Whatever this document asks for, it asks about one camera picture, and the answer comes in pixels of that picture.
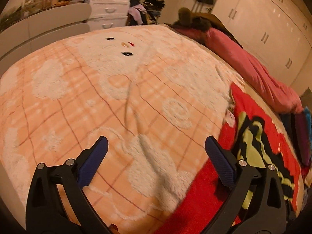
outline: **white wardrobe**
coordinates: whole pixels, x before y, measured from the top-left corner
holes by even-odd
[[[312,45],[312,26],[291,0],[217,0],[212,14],[272,76],[291,85]]]

